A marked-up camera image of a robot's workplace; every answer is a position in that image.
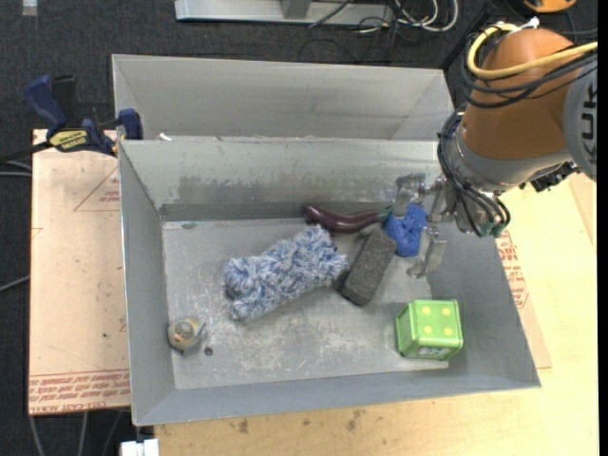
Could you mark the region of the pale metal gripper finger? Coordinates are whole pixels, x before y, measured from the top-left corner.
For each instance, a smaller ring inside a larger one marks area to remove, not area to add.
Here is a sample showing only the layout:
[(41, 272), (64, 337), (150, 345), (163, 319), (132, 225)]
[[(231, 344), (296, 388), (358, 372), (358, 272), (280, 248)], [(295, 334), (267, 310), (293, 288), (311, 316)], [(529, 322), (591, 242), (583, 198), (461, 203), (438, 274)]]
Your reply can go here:
[(412, 278), (423, 278), (438, 270), (447, 241), (443, 238), (437, 226), (429, 226), (421, 235), (419, 253), (413, 265), (408, 268), (408, 275)]
[(426, 194), (426, 174), (412, 173), (396, 180), (396, 196), (392, 213), (396, 218), (402, 218), (410, 204), (420, 204)]

